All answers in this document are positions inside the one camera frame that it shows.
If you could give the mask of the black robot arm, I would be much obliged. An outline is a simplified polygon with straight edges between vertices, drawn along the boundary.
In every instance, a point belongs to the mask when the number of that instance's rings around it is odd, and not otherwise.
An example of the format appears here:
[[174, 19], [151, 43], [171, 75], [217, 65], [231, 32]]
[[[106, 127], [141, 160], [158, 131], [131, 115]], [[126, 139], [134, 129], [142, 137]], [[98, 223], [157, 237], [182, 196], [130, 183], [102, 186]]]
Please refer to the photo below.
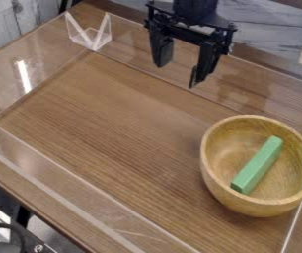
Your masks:
[[174, 40], [201, 47], [198, 64], [193, 68], [190, 88], [214, 73], [221, 57], [229, 55], [237, 25], [218, 14], [219, 0], [150, 0], [146, 28], [150, 31], [151, 57], [158, 68], [174, 57]]

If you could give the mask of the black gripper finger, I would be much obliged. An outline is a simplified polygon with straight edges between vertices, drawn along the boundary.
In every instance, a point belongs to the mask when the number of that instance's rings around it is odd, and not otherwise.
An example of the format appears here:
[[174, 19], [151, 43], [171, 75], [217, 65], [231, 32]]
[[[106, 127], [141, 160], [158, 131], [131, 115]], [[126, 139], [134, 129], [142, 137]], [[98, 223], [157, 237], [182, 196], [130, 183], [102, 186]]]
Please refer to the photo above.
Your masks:
[[199, 60], [191, 73], [190, 89], [203, 82], [207, 76], [215, 71], [221, 56], [222, 53], [213, 43], [205, 42], [201, 45]]
[[154, 64], [165, 67], [173, 60], [174, 39], [162, 28], [151, 27], [151, 55]]

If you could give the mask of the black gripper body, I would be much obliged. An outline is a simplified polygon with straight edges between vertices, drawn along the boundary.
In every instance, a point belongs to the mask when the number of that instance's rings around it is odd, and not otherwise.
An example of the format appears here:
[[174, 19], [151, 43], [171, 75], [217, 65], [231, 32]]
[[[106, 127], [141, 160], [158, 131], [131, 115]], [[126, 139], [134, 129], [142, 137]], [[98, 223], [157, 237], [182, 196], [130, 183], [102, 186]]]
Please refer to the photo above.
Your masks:
[[231, 51], [237, 25], [218, 14], [219, 0], [150, 0], [146, 27], [159, 27], [179, 39], [197, 45], [211, 42], [221, 53]]

